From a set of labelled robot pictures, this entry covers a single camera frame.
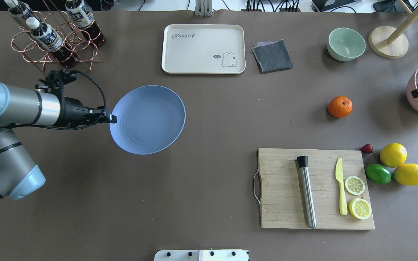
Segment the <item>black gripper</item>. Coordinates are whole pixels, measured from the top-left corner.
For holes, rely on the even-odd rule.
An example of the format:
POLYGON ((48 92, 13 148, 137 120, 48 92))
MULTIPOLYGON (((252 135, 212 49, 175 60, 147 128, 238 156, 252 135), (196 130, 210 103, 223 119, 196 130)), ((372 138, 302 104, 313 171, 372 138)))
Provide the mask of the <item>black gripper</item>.
POLYGON ((108 114, 104 106, 90 108, 84 107, 78 99, 60 99, 60 127, 75 128, 80 125, 116 122, 117 117, 108 114))

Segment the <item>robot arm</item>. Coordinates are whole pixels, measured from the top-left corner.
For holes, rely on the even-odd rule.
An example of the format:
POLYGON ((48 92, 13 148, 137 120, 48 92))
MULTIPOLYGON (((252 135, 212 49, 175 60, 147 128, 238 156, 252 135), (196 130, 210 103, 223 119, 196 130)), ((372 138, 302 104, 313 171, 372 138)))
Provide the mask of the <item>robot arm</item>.
POLYGON ((36 90, 0 83, 0 199, 20 200, 45 184, 45 176, 13 132, 33 126, 74 130, 116 123, 106 106, 87 108, 65 96, 68 80, 46 80, 36 90))

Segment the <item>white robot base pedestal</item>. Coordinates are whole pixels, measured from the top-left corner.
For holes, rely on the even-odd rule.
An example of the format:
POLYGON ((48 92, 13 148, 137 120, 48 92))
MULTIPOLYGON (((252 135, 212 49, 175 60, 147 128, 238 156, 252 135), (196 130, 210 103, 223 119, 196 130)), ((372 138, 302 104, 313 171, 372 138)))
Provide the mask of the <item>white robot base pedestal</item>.
POLYGON ((154 261, 249 261, 249 250, 244 249, 186 249, 159 250, 154 261))

